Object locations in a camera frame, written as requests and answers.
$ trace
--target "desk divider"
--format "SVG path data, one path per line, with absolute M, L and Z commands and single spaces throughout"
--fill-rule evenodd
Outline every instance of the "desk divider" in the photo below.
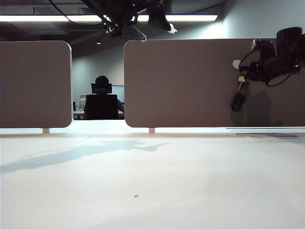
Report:
M 238 88 L 232 63 L 251 51 L 252 41 L 127 42 L 124 47 L 126 123 L 132 127 L 305 126 L 304 69 L 274 88 L 250 81 L 242 110 L 231 110 Z M 245 63 L 258 60 L 257 52 Z
M 1 128 L 72 122 L 71 48 L 62 41 L 0 42 Z

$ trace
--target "office chair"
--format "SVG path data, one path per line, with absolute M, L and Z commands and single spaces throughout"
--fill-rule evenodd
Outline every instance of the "office chair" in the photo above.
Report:
M 111 84 L 91 84 L 92 93 L 86 95 L 87 120 L 119 119 L 118 98 L 111 93 Z

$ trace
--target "ceiling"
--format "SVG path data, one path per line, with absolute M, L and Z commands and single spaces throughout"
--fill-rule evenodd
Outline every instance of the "ceiling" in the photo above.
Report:
M 81 0 L 53 0 L 53 2 L 67 15 L 92 14 Z M 171 14 L 221 15 L 224 2 L 225 0 L 172 0 L 169 10 Z M 0 14 L 59 15 L 48 0 L 0 0 Z M 175 23 L 177 29 L 191 25 L 194 25 L 194 22 Z M 145 22 L 137 23 L 136 27 L 148 38 L 164 33 Z M 96 25 L 78 25 L 72 22 L 0 22 L 0 41 L 62 40 L 77 51 L 84 47 L 88 47 L 88 50 L 96 50 L 97 38 L 101 38 L 103 44 L 106 44 L 99 45 L 99 50 L 121 45 L 127 41 L 118 37 L 113 38 L 111 34 L 106 34 Z

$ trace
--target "light fixture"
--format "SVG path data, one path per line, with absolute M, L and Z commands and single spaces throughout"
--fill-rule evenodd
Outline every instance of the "light fixture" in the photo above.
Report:
M 102 44 L 102 41 L 100 40 L 100 38 L 97 38 L 97 39 L 96 39 L 96 44 L 98 44 L 98 45 L 101 45 L 101 44 Z
M 96 15 L 71 15 L 68 16 L 71 21 L 75 22 L 101 22 Z M 148 15 L 140 15 L 138 21 L 148 21 Z M 217 15 L 166 15 L 169 22 L 173 21 L 215 21 Z M 0 22 L 28 22 L 28 21 L 49 21 L 49 22 L 68 22 L 64 16 L 42 16 L 42 15 L 0 15 Z

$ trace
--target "gray wall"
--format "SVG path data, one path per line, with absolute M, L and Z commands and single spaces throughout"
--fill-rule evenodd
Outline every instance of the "gray wall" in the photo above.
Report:
M 123 47 L 73 59 L 73 101 L 76 101 L 77 106 L 81 94 L 91 94 L 91 83 L 99 75 L 106 75 L 112 84 L 124 85 Z
M 305 29 L 303 0 L 236 0 L 224 20 L 228 38 L 275 37 L 281 29 Z
M 276 32 L 292 26 L 305 29 L 305 1 L 300 0 L 228 0 L 223 21 L 205 23 L 164 33 L 152 39 L 213 39 L 275 37 Z M 123 47 L 73 59 L 73 100 L 90 94 L 90 83 L 100 74 L 112 84 L 124 84 Z

